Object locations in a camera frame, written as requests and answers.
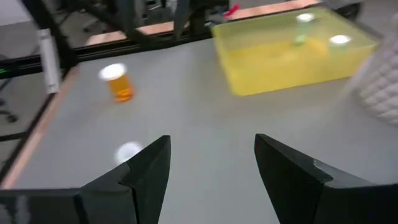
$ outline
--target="white table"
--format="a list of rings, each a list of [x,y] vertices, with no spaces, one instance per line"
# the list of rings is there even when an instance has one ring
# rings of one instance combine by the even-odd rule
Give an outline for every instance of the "white table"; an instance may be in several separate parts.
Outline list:
[[[137,90],[112,101],[98,71],[125,63]],[[377,183],[398,180],[398,128],[341,91],[346,80],[247,96],[231,94],[213,41],[81,63],[65,99],[13,186],[79,187],[116,166],[128,141],[172,138],[159,224],[278,223],[254,157],[264,133]]]

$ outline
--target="yellow plastic bin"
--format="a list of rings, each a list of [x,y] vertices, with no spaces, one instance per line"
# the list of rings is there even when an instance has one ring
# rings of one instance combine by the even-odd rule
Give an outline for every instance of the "yellow plastic bin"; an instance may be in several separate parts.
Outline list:
[[[308,13],[314,19],[303,28],[297,16]],[[239,96],[352,76],[378,44],[319,7],[220,24],[212,32],[228,83]],[[351,41],[331,45],[336,35]]]

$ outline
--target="green object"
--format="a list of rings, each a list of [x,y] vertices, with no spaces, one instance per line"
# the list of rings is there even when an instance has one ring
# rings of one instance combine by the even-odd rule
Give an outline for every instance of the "green object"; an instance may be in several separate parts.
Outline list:
[[[296,39],[295,39],[294,42],[295,42],[296,45],[302,45],[302,44],[304,44],[305,39],[306,39],[305,34],[298,35],[298,36],[296,36]]]

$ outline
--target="wooden table edge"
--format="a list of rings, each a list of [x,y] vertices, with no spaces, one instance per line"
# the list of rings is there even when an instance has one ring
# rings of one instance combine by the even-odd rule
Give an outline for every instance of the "wooden table edge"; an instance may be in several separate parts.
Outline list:
[[[317,0],[295,0],[295,1],[282,2],[277,4],[259,6],[259,7],[252,7],[248,9],[241,9],[233,14],[232,20],[267,15],[281,11],[288,11],[292,9],[300,9],[318,3],[319,2]],[[173,22],[165,22],[162,24],[140,27],[138,29],[146,34],[157,34],[157,33],[172,31],[173,28],[174,28]],[[102,44],[116,40],[123,40],[125,38],[126,36],[124,36],[122,32],[99,34],[90,37],[86,45]],[[10,171],[7,173],[6,177],[1,183],[2,189],[11,189],[14,186],[15,182],[17,181],[21,172],[23,171],[24,167],[29,162],[34,151],[39,145],[43,135],[47,130],[49,122],[51,122],[52,118],[55,115],[55,112],[57,111],[57,108],[61,104],[62,100],[65,98],[68,90],[70,89],[74,80],[76,80],[77,76],[78,76],[78,66],[72,68],[69,71],[66,79],[62,83],[59,93],[57,93],[54,99],[50,102],[49,106],[46,108],[43,117],[40,119],[38,125],[33,130],[32,134],[29,136],[25,146],[22,148],[21,152],[19,153],[15,163],[12,165]]]

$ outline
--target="chair wheel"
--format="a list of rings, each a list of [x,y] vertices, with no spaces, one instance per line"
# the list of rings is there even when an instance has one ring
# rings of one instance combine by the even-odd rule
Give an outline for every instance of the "chair wheel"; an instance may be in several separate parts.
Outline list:
[[[15,123],[17,120],[18,120],[18,117],[16,116],[16,115],[9,115],[9,116],[7,116],[7,121],[8,121],[8,123]]]

